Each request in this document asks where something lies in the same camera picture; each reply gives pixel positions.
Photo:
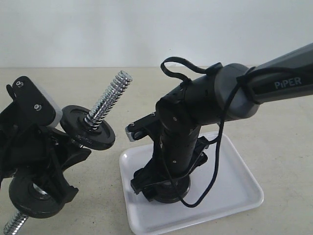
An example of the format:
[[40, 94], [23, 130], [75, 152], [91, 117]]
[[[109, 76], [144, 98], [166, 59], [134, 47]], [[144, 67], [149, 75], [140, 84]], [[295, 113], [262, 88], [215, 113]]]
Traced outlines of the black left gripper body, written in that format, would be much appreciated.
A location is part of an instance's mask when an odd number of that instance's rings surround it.
[[46, 98], [15, 98], [0, 113], [0, 177], [36, 175], [51, 161], [57, 112]]

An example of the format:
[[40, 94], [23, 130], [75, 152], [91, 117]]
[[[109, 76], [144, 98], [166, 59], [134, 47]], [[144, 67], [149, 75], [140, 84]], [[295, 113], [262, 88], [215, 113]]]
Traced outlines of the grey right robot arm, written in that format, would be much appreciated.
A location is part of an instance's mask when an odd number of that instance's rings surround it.
[[207, 162], [204, 151], [215, 145], [208, 193], [217, 178], [226, 122], [252, 117], [263, 103], [313, 93], [312, 44], [251, 68], [216, 63], [202, 69], [180, 57], [169, 57], [167, 62], [180, 63], [200, 77], [192, 80], [161, 65], [162, 71], [180, 79], [180, 84], [156, 103], [153, 113], [125, 129], [130, 141], [144, 137], [153, 141], [152, 158], [130, 181], [134, 193], [142, 193], [148, 201], [183, 201], [191, 173]]

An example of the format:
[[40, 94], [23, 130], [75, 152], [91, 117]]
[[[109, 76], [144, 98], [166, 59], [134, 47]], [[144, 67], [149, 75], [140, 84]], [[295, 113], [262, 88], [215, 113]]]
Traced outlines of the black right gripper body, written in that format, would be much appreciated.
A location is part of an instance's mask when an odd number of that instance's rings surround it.
[[[205, 137], [198, 138], [195, 148], [193, 150], [192, 158], [187, 169], [183, 173], [172, 174], [171, 177], [174, 180], [183, 178], [191, 174], [198, 166], [201, 166], [202, 164], [206, 163], [208, 157], [203, 151], [207, 148], [208, 148], [208, 139], [206, 139]], [[169, 180], [169, 177], [165, 172], [164, 165], [160, 159], [159, 144], [156, 143], [153, 144], [152, 158], [148, 161], [144, 168], [141, 168], [134, 173], [134, 177], [136, 177], [137, 175], [159, 175], [165, 177], [166, 180]]]

